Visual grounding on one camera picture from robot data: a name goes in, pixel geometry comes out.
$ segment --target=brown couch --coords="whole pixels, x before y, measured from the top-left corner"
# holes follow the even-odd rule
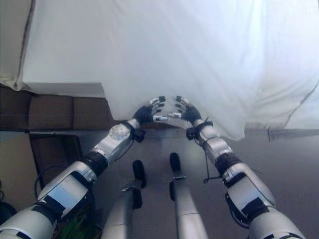
[[[0,130],[105,130],[116,123],[104,98],[37,95],[0,86]]]

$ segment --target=green plant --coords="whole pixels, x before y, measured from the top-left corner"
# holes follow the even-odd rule
[[[93,239],[96,229],[93,222],[86,222],[85,215],[76,216],[59,232],[57,239]]]

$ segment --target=black cable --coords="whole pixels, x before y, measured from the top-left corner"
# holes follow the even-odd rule
[[[219,179],[219,178],[222,178],[222,176],[221,175],[219,175],[219,176],[215,176],[215,177],[210,177],[209,176],[209,169],[208,169],[208,159],[207,159],[207,153],[206,153],[206,150],[205,150],[205,160],[206,160],[206,170],[207,170],[207,178],[205,178],[204,180],[203,180],[203,183],[208,183],[208,181],[209,180],[213,180],[213,179]]]
[[[37,192],[37,190],[36,190],[36,186],[37,186],[37,184],[38,184],[38,181],[39,181],[40,177],[41,177],[46,171],[48,171],[48,170],[51,169],[51,168],[65,168],[65,167],[60,166],[60,165],[53,165],[53,166],[47,167],[47,168],[45,168],[45,169],[36,177],[36,179],[35,179],[35,181],[34,181],[34,184],[33,184],[33,193],[34,193],[34,196],[35,196],[35,199],[36,199],[36,200],[38,199],[38,192]]]
[[[239,221],[236,216],[234,215],[234,212],[231,210],[231,208],[229,207],[229,212],[230,212],[230,215],[231,217],[233,218],[233,220],[235,221],[235,223],[237,223],[239,226],[241,226],[242,228],[245,228],[245,229],[249,229],[249,225],[248,224],[245,224],[245,223],[242,223],[241,221]]]
[[[132,140],[132,143],[131,143],[130,146],[127,148],[127,150],[125,150],[125,152],[122,153],[122,155],[121,155],[120,157],[118,157],[116,160],[119,160],[120,158],[122,158],[122,157],[124,156],[124,154],[126,154],[127,151],[129,151],[129,149],[132,147],[133,143],[134,143],[134,140]]]

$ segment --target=white bed sheet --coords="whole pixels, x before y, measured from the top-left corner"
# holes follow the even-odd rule
[[[287,9],[274,0],[38,1],[23,81],[47,94],[74,84],[83,96],[101,90],[78,86],[101,83],[116,120],[149,98],[183,95],[240,139],[247,121],[285,125],[318,81],[315,2],[280,1],[291,3],[289,20],[277,21]]]

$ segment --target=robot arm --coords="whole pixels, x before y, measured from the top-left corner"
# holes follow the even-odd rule
[[[134,117],[112,127],[91,152],[76,161],[48,183],[40,192],[37,203],[24,209],[0,225],[1,239],[50,239],[62,218],[77,211],[87,199],[89,188],[97,177],[119,159],[132,140],[141,142],[144,132],[140,125],[168,118],[155,116],[164,106],[165,97],[157,97],[142,106]]]
[[[215,165],[227,187],[226,202],[234,219],[247,225],[249,239],[304,239],[299,229],[276,209],[273,194],[261,179],[233,153],[212,122],[203,121],[200,113],[185,98],[176,97],[178,113],[168,114],[192,123],[189,140],[195,139]]]

